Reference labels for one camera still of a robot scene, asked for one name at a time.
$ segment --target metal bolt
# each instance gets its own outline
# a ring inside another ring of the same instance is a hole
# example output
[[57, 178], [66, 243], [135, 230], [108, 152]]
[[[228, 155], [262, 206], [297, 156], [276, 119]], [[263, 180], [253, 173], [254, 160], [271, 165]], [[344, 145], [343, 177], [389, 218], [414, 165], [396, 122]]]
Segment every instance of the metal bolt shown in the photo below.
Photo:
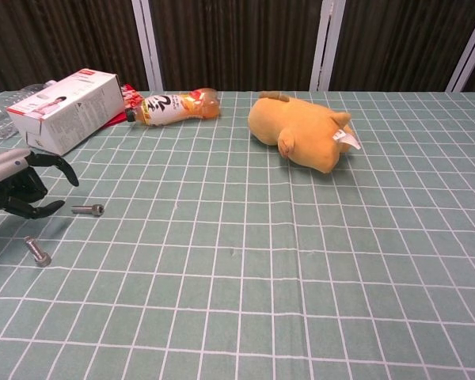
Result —
[[25, 237], [25, 244], [28, 246], [28, 249], [33, 254], [37, 266], [44, 268], [51, 263], [51, 256], [49, 256], [39, 247], [33, 237]]
[[104, 206], [101, 204], [94, 204], [93, 206], [73, 206], [71, 210], [73, 214], [91, 214], [94, 216], [104, 214]]

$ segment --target plush toy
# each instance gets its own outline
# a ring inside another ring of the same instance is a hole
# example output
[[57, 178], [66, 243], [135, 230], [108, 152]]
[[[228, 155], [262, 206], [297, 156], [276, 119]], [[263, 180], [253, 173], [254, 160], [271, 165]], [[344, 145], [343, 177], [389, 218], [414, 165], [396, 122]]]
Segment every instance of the plush toy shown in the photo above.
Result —
[[279, 153], [296, 164], [329, 173], [340, 154], [360, 149], [348, 126], [351, 115], [319, 104], [264, 91], [249, 113], [251, 133], [262, 143], [278, 146]]

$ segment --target clear plastic bottle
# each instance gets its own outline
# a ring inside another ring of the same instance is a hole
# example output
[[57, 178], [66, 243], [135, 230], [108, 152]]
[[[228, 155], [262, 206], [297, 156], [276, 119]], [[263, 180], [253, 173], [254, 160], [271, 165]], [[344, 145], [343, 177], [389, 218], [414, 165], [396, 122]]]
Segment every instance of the clear plastic bottle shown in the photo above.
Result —
[[203, 88], [190, 93], [147, 97], [134, 108], [127, 108], [125, 113], [130, 122], [165, 125], [191, 118], [213, 119], [220, 114], [220, 102], [215, 89]]
[[27, 85], [19, 91], [0, 95], [0, 140], [8, 139], [17, 133], [17, 129], [7, 113], [7, 107], [32, 96], [34, 93], [38, 93], [53, 83], [55, 83], [55, 81], [49, 81], [44, 84]]

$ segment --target white box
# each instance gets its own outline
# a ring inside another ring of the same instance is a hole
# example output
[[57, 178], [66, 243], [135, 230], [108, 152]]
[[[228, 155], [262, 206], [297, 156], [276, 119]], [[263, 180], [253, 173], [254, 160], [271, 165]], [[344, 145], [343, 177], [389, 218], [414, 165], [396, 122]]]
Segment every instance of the white box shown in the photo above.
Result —
[[28, 145], [64, 155], [124, 109], [116, 74], [82, 69], [7, 112]]

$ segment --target white tag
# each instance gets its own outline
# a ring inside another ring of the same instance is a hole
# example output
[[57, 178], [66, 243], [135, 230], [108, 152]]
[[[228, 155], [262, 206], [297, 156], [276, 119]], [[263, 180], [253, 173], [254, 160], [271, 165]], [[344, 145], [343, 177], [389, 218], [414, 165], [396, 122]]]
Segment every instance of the white tag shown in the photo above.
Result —
[[338, 129], [338, 131], [332, 137], [335, 141], [340, 141], [342, 143], [347, 143], [348, 145], [352, 145], [357, 150], [361, 149], [359, 142], [355, 139], [354, 136], [350, 135], [349, 133], [345, 133], [342, 129]]

